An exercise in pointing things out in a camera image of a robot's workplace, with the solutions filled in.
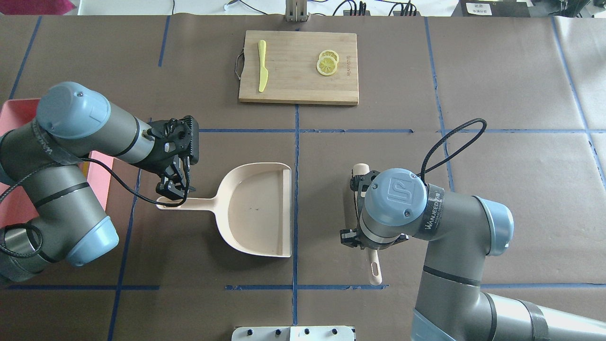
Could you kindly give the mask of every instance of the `knife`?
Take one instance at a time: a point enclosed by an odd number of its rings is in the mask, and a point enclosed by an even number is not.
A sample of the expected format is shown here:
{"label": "knife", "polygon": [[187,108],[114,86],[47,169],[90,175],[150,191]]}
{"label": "knife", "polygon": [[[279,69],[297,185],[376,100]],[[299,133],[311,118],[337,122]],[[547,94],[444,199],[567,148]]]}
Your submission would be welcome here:
{"label": "knife", "polygon": [[267,49],[267,42],[264,40],[259,40],[259,66],[261,71],[259,72],[259,92],[263,92],[265,90],[265,86],[267,85],[267,77],[269,76],[269,72],[265,68],[265,50]]}

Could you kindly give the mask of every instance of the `lemon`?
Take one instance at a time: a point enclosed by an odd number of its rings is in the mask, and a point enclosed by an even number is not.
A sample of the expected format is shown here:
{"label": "lemon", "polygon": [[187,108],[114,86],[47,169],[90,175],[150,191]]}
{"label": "lemon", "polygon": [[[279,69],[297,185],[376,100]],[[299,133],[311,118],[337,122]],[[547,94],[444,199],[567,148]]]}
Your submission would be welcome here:
{"label": "lemon", "polygon": [[331,56],[332,58],[335,59],[335,61],[337,62],[337,64],[339,64],[339,54],[336,53],[335,51],[332,50],[324,50],[320,53],[320,56],[318,57],[318,59],[321,59],[323,56]]}
{"label": "lemon", "polygon": [[337,72],[337,61],[331,56],[320,57],[316,69],[322,76],[331,76]]}

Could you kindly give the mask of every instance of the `cutting board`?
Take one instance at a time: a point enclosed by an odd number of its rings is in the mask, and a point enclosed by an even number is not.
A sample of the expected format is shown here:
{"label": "cutting board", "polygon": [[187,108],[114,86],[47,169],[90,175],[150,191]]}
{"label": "cutting board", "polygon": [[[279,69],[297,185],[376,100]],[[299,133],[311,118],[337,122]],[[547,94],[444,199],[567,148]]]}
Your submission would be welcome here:
{"label": "cutting board", "polygon": [[[259,92],[259,40],[267,41],[267,86]],[[316,70],[324,50],[339,54],[337,72],[322,76]],[[333,104],[356,106],[358,42],[354,33],[246,31],[241,102]]]}

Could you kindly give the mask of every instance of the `dustpan handle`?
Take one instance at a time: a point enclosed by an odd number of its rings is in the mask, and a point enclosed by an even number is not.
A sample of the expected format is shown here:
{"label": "dustpan handle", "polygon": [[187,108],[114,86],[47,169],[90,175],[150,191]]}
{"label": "dustpan handle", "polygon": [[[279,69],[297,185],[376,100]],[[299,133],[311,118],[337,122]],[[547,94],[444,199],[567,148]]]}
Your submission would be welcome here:
{"label": "dustpan handle", "polygon": [[[159,197],[158,201],[163,202],[163,203],[175,202],[175,201],[170,201],[168,198],[165,198],[165,197]],[[216,204],[217,204],[217,202],[216,202],[215,198],[212,198],[212,199],[187,198],[185,203],[183,203],[181,206],[166,207],[166,206],[162,206],[162,205],[156,205],[156,207],[159,209],[178,209],[178,210],[182,210],[182,211],[213,211],[214,212]]]}

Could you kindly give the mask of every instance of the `dustpan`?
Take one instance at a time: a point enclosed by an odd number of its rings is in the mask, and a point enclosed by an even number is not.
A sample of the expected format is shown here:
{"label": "dustpan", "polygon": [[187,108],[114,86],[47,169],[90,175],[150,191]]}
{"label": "dustpan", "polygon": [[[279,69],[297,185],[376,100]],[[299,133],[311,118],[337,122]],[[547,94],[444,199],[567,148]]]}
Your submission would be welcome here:
{"label": "dustpan", "polygon": [[[175,202],[161,197],[160,202]],[[232,169],[211,199],[188,198],[182,205],[159,209],[211,211],[221,237],[251,255],[290,257],[291,169],[283,163],[258,162]]]}

